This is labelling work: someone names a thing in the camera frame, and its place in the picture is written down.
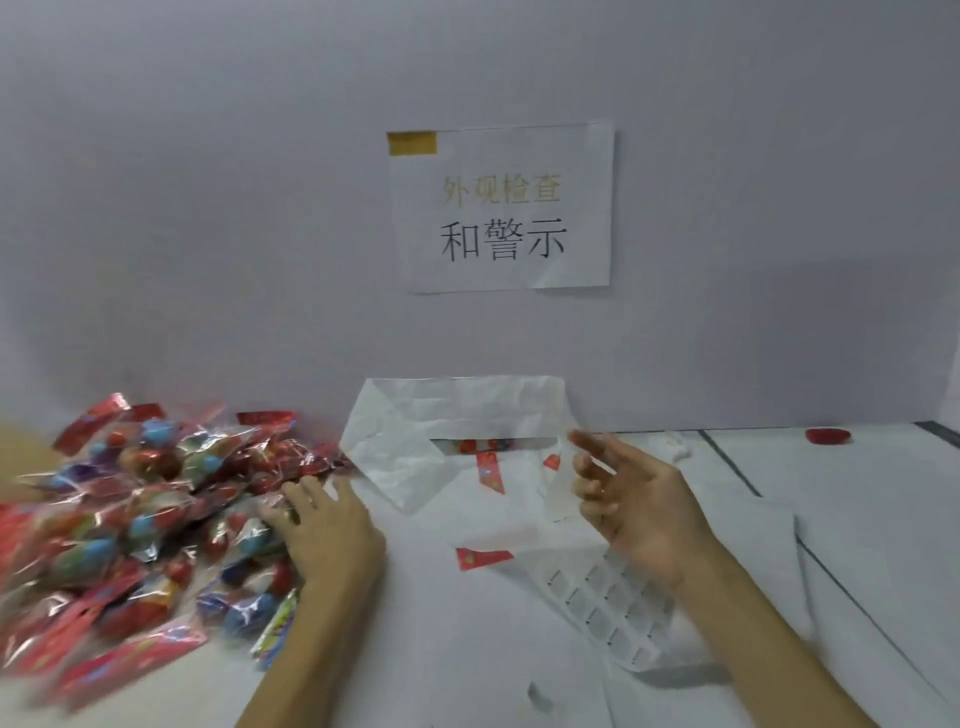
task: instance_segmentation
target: paper sign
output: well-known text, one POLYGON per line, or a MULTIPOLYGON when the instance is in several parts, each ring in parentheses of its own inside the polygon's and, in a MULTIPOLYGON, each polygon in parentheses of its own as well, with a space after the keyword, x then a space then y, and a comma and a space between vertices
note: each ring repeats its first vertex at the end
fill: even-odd
POLYGON ((612 124, 390 133, 388 141, 412 292, 610 284, 612 124))

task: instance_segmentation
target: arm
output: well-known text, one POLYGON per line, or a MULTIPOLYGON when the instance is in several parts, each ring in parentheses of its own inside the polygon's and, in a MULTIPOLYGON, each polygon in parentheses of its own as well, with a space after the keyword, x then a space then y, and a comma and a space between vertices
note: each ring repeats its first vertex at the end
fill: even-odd
POLYGON ((574 461, 581 513, 676 597, 758 728, 876 728, 717 541, 679 470, 612 435, 569 438, 592 456, 574 461))
POLYGON ((299 525, 284 509, 261 514, 286 541, 304 586, 284 647, 238 728, 326 725, 383 564, 383 534, 348 481, 334 481, 335 501, 316 478, 300 483, 283 486, 299 525))

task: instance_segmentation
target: yellow tape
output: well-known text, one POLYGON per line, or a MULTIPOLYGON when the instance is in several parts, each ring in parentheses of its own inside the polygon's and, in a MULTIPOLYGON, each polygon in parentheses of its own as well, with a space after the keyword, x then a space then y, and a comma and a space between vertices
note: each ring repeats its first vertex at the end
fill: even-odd
POLYGON ((391 157, 437 154, 436 132, 389 132, 387 142, 391 157))

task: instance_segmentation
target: hand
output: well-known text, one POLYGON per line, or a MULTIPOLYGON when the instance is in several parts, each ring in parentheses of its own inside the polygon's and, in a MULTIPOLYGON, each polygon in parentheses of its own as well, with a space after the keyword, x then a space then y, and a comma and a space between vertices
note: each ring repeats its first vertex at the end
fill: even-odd
POLYGON ((368 591, 383 569, 386 539, 347 478, 333 478, 333 487, 336 500, 313 476, 284 483, 283 494, 300 523, 291 520, 282 504, 262 508, 260 517, 286 542, 305 589, 316 585, 331 594, 341 589, 368 591))
POLYGON ((589 453, 573 459, 580 476, 573 490, 583 500, 584 518, 615 552, 652 573, 672 593, 704 556, 722 549, 684 476, 672 465, 610 434, 597 438, 571 430, 567 439, 589 453))

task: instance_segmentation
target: wrist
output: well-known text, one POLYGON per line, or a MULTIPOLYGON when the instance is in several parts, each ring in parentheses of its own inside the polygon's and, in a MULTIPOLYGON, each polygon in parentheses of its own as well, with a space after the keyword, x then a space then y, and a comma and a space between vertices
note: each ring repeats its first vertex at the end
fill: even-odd
POLYGON ((683 578, 674 596, 681 606, 691 611, 699 603, 720 595, 742 569, 727 548, 711 538, 684 560, 683 578))

